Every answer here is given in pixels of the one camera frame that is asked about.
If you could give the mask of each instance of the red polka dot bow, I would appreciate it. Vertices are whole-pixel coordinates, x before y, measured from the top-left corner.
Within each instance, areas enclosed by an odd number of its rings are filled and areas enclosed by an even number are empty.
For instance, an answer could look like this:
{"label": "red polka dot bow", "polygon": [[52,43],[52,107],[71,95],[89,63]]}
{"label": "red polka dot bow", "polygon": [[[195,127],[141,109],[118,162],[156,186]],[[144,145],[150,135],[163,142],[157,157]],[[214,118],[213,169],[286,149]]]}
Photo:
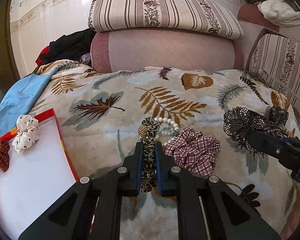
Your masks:
{"label": "red polka dot bow", "polygon": [[1,141],[0,142],[0,168],[3,172],[7,171],[9,168],[9,154],[8,151],[10,149],[8,141]]}

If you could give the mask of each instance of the floral striped pillow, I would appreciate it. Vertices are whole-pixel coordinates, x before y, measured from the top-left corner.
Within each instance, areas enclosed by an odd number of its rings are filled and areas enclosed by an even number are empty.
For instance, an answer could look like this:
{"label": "floral striped pillow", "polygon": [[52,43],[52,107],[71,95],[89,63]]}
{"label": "floral striped pillow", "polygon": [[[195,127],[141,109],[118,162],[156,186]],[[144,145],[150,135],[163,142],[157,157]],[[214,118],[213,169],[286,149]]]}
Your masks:
{"label": "floral striped pillow", "polygon": [[249,70],[258,72],[280,93],[271,93],[273,102],[286,110],[291,104],[300,114],[300,43],[279,35],[264,35],[253,51]]}
{"label": "floral striped pillow", "polygon": [[231,40],[244,38],[234,15],[209,0],[93,0],[88,24],[98,32],[167,27],[210,33]]}

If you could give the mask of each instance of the pink quilted pillow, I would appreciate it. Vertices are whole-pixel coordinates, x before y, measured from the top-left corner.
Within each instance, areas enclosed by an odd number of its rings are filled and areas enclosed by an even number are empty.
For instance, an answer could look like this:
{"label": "pink quilted pillow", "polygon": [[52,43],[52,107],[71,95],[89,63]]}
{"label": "pink quilted pillow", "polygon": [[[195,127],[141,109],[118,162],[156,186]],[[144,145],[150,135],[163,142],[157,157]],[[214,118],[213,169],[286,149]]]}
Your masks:
{"label": "pink quilted pillow", "polygon": [[131,28],[97,33],[91,45],[92,67],[99,73],[147,66],[182,70],[243,69],[233,41],[180,29]]}

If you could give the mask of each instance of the red and white box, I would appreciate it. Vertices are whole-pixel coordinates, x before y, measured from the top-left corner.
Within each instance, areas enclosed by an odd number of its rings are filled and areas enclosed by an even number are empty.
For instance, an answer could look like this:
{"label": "red and white box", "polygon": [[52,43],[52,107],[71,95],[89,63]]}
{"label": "red and white box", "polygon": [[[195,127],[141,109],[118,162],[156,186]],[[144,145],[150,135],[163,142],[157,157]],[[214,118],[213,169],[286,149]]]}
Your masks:
{"label": "red and white box", "polygon": [[40,138],[24,153],[12,147],[17,128],[0,138],[10,145],[9,168],[0,169],[0,225],[12,240],[78,180],[53,108],[35,118]]}

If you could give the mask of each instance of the bed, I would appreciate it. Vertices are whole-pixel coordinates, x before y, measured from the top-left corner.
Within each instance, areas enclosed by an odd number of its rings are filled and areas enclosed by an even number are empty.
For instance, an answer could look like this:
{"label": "bed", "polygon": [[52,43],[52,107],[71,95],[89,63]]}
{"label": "bed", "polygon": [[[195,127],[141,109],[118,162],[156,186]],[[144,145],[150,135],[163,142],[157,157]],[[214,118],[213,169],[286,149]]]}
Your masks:
{"label": "bed", "polygon": [[[134,153],[137,130],[145,117],[171,116],[181,127],[220,140],[213,174],[281,232],[300,185],[276,159],[237,147],[223,131],[223,115],[236,106],[260,114],[267,106],[280,106],[289,112],[286,133],[300,138],[300,126],[284,95],[234,69],[146,67],[102,74],[78,62],[61,60],[40,67],[37,74],[56,67],[58,72],[30,113],[54,108],[79,177],[97,178],[120,166]],[[122,201],[120,239],[178,239],[175,198],[159,197],[155,188]]]}

